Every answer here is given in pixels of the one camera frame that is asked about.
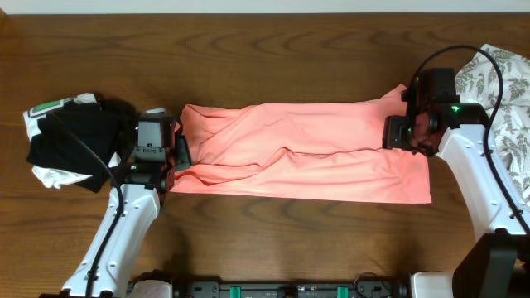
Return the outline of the pink t-shirt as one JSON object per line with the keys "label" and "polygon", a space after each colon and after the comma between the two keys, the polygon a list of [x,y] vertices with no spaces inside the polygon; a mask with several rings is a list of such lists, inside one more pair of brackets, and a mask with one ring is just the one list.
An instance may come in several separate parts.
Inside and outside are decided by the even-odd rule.
{"label": "pink t-shirt", "polygon": [[401,87],[357,103],[187,105],[191,167],[174,191],[288,199],[428,204],[427,159],[382,145],[383,125],[406,105]]}

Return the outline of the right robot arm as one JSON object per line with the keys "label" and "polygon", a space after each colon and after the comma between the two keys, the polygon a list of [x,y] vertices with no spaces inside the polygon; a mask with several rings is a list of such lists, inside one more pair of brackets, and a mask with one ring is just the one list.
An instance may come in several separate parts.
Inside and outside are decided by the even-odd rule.
{"label": "right robot arm", "polygon": [[477,103],[462,103],[451,68],[422,70],[402,93],[403,116],[388,116],[383,148],[438,155],[469,210],[475,245],[453,272],[417,272],[409,297],[527,297],[529,208],[486,130]]}

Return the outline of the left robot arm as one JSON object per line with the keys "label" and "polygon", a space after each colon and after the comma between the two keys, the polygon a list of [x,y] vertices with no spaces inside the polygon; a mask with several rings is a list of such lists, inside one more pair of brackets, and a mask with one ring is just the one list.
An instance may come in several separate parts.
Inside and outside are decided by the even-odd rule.
{"label": "left robot arm", "polygon": [[125,297],[147,230],[158,216],[174,173],[189,166],[181,122],[163,112],[141,117],[139,143],[111,168],[107,211],[61,297]]}

